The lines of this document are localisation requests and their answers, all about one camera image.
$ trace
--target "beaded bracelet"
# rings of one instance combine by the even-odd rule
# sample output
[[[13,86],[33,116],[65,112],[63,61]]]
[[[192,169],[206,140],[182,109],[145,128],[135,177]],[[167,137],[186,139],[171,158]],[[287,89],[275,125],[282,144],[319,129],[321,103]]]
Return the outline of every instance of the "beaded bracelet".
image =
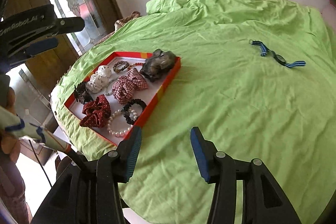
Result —
[[[137,104],[137,105],[141,106],[142,111],[144,111],[144,109],[147,106],[146,103],[144,101],[140,100],[140,99],[132,99],[122,108],[122,111],[124,112],[124,117],[126,119],[126,122],[128,124],[131,124],[131,125],[133,125],[135,123],[135,121],[138,119],[137,114],[135,113],[135,115],[134,115],[133,110],[131,110],[131,112],[129,112],[130,107],[134,104]]]
[[[131,68],[133,68],[133,67],[136,67],[136,66],[143,66],[143,64],[144,63],[134,63],[134,64],[131,64],[131,65],[129,65],[128,67],[127,67],[127,70],[130,70]]]
[[[138,116],[137,116],[137,113],[133,110],[133,109],[128,109],[132,115],[133,115],[133,119],[137,119]],[[127,134],[128,131],[131,130],[131,128],[133,127],[133,125],[131,125],[127,130],[124,130],[124,131],[112,131],[111,129],[111,124],[112,124],[112,121],[113,119],[118,116],[118,115],[121,115],[123,112],[122,109],[119,109],[119,110],[116,110],[110,117],[109,117],[109,121],[108,121],[108,124],[107,124],[107,130],[108,132],[112,135],[112,136],[116,136],[116,137],[123,137]]]
[[[113,70],[115,73],[120,73],[121,71],[125,70],[126,68],[128,68],[129,63],[126,61],[118,61],[117,63],[114,64],[113,66]]]

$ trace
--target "bed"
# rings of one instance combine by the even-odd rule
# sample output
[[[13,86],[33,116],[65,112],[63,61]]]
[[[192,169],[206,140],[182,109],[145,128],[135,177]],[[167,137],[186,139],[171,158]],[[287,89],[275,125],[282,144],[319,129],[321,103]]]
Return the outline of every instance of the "bed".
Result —
[[[319,11],[288,0],[151,0],[147,14],[90,49],[53,90],[72,143],[89,160],[113,148],[63,105],[74,85],[113,51],[171,50],[182,67],[143,127],[134,175],[120,185],[127,205],[150,223],[206,223],[214,188],[190,145],[198,126],[234,159],[262,159],[313,223],[336,188],[336,36]],[[251,39],[307,65],[261,57]]]

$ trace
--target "person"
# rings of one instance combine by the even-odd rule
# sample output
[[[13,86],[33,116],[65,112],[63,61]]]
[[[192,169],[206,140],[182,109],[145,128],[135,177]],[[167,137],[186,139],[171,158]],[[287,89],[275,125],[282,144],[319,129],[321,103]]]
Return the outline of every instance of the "person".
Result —
[[[7,111],[16,115],[15,92],[9,88],[7,93]],[[20,141],[0,130],[0,198],[18,224],[29,224],[31,214],[26,203],[25,183],[16,162],[20,155]]]

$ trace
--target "red box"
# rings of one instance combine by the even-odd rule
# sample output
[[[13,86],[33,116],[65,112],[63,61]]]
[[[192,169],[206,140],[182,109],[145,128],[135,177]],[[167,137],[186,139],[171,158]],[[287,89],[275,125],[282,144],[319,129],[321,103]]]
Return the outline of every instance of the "red box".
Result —
[[[108,56],[105,60],[103,60],[85,79],[84,81],[89,81],[92,74],[94,74],[99,66],[102,65],[108,65],[111,63],[115,58],[121,57],[121,58],[142,58],[143,61],[146,58],[151,57],[151,53],[144,53],[144,52],[113,52]],[[159,89],[155,93],[155,95],[152,97],[151,101],[147,104],[147,107],[144,109],[144,111],[141,113],[141,115],[138,117],[137,121],[134,123],[135,126],[140,126],[141,128],[145,125],[146,121],[148,120],[149,116],[151,115],[152,111],[154,110],[156,104],[160,101],[163,93],[165,92],[168,85],[171,83],[173,78],[175,77],[176,73],[179,71],[181,67],[181,58],[176,57],[176,62],[174,67],[168,72],[167,76],[165,77],[163,83],[160,85]],[[71,111],[71,107],[76,102],[74,94],[72,93],[70,97],[66,100],[64,105]],[[107,139],[103,135],[101,135],[99,132],[95,131],[93,128],[91,128],[94,132],[96,132],[100,137],[104,138],[105,140],[113,143],[114,145],[118,145],[117,143],[114,143],[113,141]],[[123,137],[119,138],[120,141],[123,139],[129,138],[129,132]]]

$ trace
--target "brown scrunchie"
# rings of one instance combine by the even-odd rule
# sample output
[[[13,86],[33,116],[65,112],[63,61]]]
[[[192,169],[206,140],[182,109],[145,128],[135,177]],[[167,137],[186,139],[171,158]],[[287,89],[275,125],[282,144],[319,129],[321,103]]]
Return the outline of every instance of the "brown scrunchie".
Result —
[[[104,127],[111,116],[109,101],[101,94],[95,101],[86,103],[82,113],[86,116],[79,123],[81,127]]]
[[[148,89],[145,78],[132,68],[127,72],[127,76],[120,76],[112,86],[112,93],[114,98],[122,105],[126,104],[132,99],[135,90]]]

